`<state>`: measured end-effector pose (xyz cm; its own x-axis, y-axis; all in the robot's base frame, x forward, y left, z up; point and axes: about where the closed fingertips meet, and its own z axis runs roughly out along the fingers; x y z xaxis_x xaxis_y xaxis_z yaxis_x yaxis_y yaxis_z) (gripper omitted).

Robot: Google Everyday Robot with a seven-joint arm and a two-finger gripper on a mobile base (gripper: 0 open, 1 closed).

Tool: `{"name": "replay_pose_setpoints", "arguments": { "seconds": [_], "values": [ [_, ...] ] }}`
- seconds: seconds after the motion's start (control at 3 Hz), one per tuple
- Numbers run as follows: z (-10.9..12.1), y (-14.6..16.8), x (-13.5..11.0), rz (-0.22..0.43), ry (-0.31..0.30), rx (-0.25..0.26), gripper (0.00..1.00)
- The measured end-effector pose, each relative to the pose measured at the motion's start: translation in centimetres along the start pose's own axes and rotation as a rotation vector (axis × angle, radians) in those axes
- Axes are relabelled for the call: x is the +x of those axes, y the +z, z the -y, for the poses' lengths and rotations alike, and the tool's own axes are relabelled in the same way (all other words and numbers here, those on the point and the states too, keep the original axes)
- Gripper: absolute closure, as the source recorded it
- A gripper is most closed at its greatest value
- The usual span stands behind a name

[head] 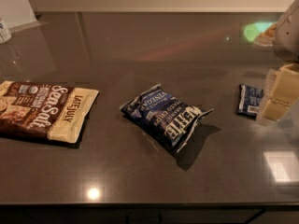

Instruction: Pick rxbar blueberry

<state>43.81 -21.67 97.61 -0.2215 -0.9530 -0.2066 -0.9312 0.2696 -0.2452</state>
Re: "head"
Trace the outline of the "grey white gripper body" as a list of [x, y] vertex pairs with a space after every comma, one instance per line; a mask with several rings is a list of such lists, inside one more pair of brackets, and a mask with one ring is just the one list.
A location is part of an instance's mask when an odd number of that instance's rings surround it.
[[299, 0], [294, 0], [280, 16], [273, 49], [280, 59], [299, 63]]

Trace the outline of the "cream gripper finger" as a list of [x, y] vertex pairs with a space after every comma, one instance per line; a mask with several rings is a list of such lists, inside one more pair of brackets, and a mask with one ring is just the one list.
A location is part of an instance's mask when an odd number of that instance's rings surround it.
[[267, 103], [293, 105], [299, 99], [299, 64], [285, 63], [278, 70], [270, 69], [264, 95]]
[[259, 105], [256, 121], [260, 125], [274, 125], [290, 110], [286, 104], [264, 97]]

